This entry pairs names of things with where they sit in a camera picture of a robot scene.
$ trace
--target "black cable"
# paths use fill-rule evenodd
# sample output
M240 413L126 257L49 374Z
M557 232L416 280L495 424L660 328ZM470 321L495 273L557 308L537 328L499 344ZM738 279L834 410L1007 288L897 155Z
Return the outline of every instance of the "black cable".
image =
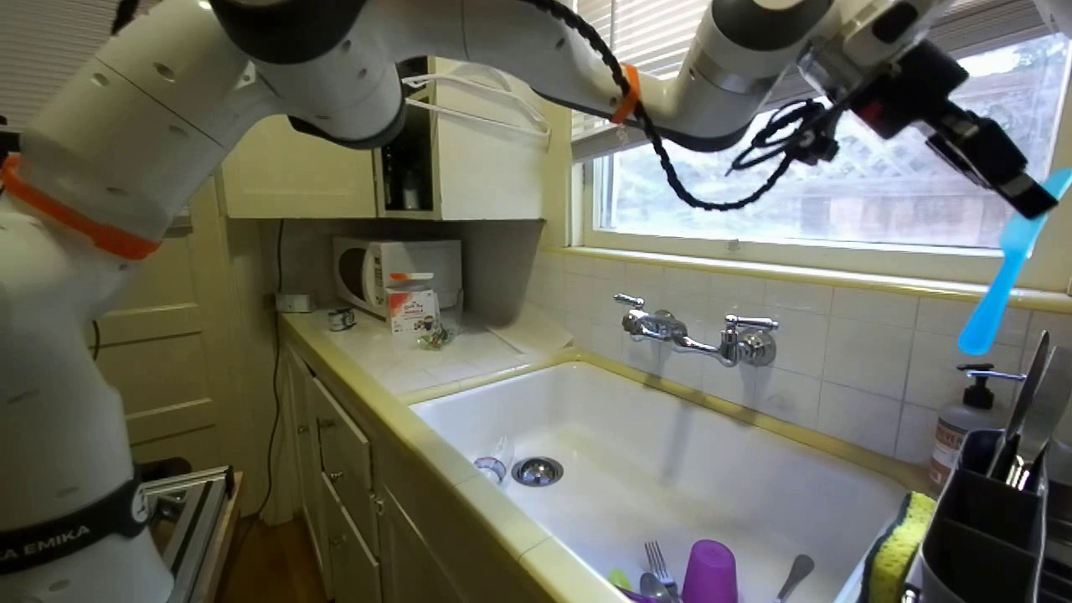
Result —
M100 321L91 321L91 328L95 328L91 354L100 359L100 349L105 349Z
M110 33L119 33L138 15L140 0L116 0Z
M557 4L557 0L521 0L521 4L533 4L537 9L563 20L569 31L575 31L575 33L598 52L598 59L609 68L609 78L612 78L612 82L623 90L623 97L630 97L634 82L625 81L621 59L612 57L609 42L598 38L595 26L588 26L581 13L572 13L569 7L563 7L563 4ZM764 180L758 190L750 190L747 197L738 197L738 201L703 201L703 197L693 197L693 195L682 189L682 180L677 176L677 168L673 168L671 152L668 152L668 145L662 145L662 133L660 133L660 128L654 125L654 118L648 113L648 107L644 107L639 97L635 97L635 112L634 112L634 113L635 113L639 132L648 133L651 147L658 152L660 168L662 168L668 183L673 189L673 195L677 195L682 205L701 206L701 210L739 210L739 206L760 201L760 197L785 176L785 170L794 165L794 152L791 152L791 145L786 145L786 147L782 147L782 165L766 175L766 180Z
M289 227L289 221L279 221L279 232L275 232L275 296L282 296L284 227ZM279 439L279 422L282 422L282 317L279 317L279 313L272 313L272 349L275 349L275 359L272 359L272 431L268 431L268 461L263 461L268 486L263 486L261 501L255 505L255 518L268 509L268 500L275 493L275 439Z
M8 113L0 113L0 165L8 162L8 155L16 155L20 133L8 128Z
M841 113L841 112L827 112L823 113L823 104L817 104L817 101L810 101L810 97L796 97L796 101L786 101L786 104L782 104L770 118L766 118L766 125L750 136L750 147L745 147L738 158L735 158L735 165L730 165L730 170L750 170L750 168L758 168L758 165L766 165L770 158L777 158L777 155L785 155L785 162L808 162L808 165L815 165L817 158L827 158L827 155L822 155L822 152L827 152L827 147L822 147L823 139L810 139L810 145L805 145L801 136L805 133L815 133L815 136L822 136L823 133L823 128L834 128L834 113Z

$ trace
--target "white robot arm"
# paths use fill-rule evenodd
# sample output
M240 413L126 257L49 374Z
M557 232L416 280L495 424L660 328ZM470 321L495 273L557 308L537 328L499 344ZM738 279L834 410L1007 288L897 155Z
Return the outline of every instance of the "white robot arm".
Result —
M903 72L956 72L922 42L946 4L712 0L680 78L648 81L594 52L587 26L552 0L164 0L91 57L3 162L0 601L171 596L166 566L138 514L123 514L138 505L123 413L80 328L263 113L376 147L403 119L394 63L439 52L510 70L557 104L720 152L796 63L830 107L801 125L794 158L823 162L830 147L805 139L830 145L847 107L881 133L925 119L973 170L995 170L1004 197L1043 213L1052 201L1022 195L1031 180L1016 155L973 162L974 147L992 147L973 133L992 132L978 128L989 119L952 107L949 90L929 107L897 97Z

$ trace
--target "soap dispenser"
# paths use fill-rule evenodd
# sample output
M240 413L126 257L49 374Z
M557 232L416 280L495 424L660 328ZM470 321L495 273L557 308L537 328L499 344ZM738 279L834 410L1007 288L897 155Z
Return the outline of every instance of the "soap dispenser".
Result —
M995 413L995 393L989 388L989 378L1018 378L1007 371L995 371L995 364L957 364L973 378L965 394L942 410L933 424L933 453L929 461L929 480L942 488L949 472L957 461L960 443L969 431L978 428L1002 428L1002 414Z

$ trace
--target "dish rack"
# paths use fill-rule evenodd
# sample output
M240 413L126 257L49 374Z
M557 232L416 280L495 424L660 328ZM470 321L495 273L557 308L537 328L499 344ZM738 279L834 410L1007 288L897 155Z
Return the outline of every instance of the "dish rack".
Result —
M1002 431L965 439L902 601L1072 603L1072 482L1052 482L1045 460L1013 488L989 476L999 450Z

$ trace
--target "tiled wall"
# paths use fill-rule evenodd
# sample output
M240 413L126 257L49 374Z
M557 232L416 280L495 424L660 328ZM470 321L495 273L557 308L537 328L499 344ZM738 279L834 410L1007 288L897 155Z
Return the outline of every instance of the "tiled wall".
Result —
M727 313L770 315L782 354L758 374L630 343L617 291L671 308L701 343L716 343ZM956 371L969 362L956 334L973 302L594 256L540 256L529 302L595 354L908 461L929 460L937 410L969 384ZM1072 315L1013 308L989 359L1018 371L1043 328L1072 344ZM995 394L1007 410L1016 384L995 384Z

